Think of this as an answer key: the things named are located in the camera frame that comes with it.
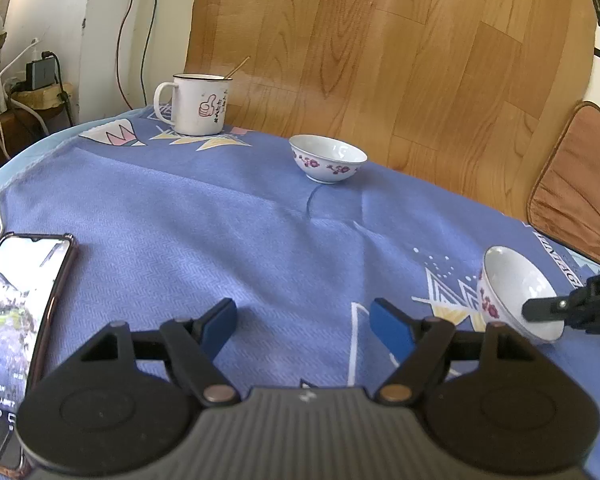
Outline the spoon in mug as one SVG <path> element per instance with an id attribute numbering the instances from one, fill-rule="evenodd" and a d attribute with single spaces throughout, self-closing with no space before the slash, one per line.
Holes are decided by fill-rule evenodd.
<path id="1" fill-rule="evenodd" d="M 224 79 L 225 80 L 230 80 L 233 78 L 233 76 L 238 72 L 238 70 L 241 70 L 246 63 L 249 62 L 251 56 L 247 55 L 245 56 L 236 66 L 234 66 L 225 76 Z"/>

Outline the smartphone with lit screen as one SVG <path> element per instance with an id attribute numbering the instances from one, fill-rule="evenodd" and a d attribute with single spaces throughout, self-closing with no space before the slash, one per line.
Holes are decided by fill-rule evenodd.
<path id="1" fill-rule="evenodd" d="M 0 474 L 27 468 L 16 437 L 20 404 L 42 374 L 50 326 L 76 254 L 69 234 L 0 239 Z"/>

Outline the small black charger box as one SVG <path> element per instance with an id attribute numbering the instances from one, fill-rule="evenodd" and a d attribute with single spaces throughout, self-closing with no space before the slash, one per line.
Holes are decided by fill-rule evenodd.
<path id="1" fill-rule="evenodd" d="M 26 89 L 30 91 L 42 89 L 56 84 L 56 54 L 44 51 L 40 58 L 31 61 L 26 66 Z"/>

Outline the brown seat cushion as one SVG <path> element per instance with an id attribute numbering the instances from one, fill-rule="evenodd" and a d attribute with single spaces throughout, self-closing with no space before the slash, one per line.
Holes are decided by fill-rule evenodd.
<path id="1" fill-rule="evenodd" d="M 527 205 L 529 223 L 600 264 L 600 107 L 577 106 Z"/>

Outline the blue printed tablecloth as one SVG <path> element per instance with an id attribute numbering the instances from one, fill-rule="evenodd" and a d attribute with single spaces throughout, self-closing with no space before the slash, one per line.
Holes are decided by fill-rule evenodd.
<path id="1" fill-rule="evenodd" d="M 376 389 L 398 360 L 370 330 L 370 303 L 476 328 L 493 246 L 528 258 L 561 295 L 594 274 L 528 224 L 433 184 L 369 163 L 321 185 L 285 139 L 188 140 L 150 110 L 15 156 L 0 169 L 0 231 L 76 239 L 46 372 L 109 322 L 153 330 L 230 297 L 238 330 L 216 362 L 242 391 Z"/>

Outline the red-flower bowl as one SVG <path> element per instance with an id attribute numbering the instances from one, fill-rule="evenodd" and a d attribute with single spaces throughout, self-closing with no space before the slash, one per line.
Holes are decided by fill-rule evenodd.
<path id="1" fill-rule="evenodd" d="M 296 134 L 289 139 L 294 161 L 313 182 L 333 184 L 349 179 L 368 161 L 356 146 L 317 134 Z"/>
<path id="2" fill-rule="evenodd" d="M 503 322 L 532 344 L 554 344 L 564 332 L 562 321 L 531 323 L 522 316 L 527 300 L 554 298 L 556 292 L 542 272 L 512 248 L 492 246 L 484 253 L 477 295 L 484 322 Z"/>

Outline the white enamel mug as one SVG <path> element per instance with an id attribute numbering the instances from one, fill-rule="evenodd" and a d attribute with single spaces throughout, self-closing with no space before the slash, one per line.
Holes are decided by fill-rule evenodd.
<path id="1" fill-rule="evenodd" d="M 158 84 L 155 90 L 155 115 L 180 136 L 214 136 L 224 127 L 231 82 L 218 75 L 174 75 L 172 81 Z M 168 117 L 161 111 L 161 97 L 166 89 L 171 91 Z"/>

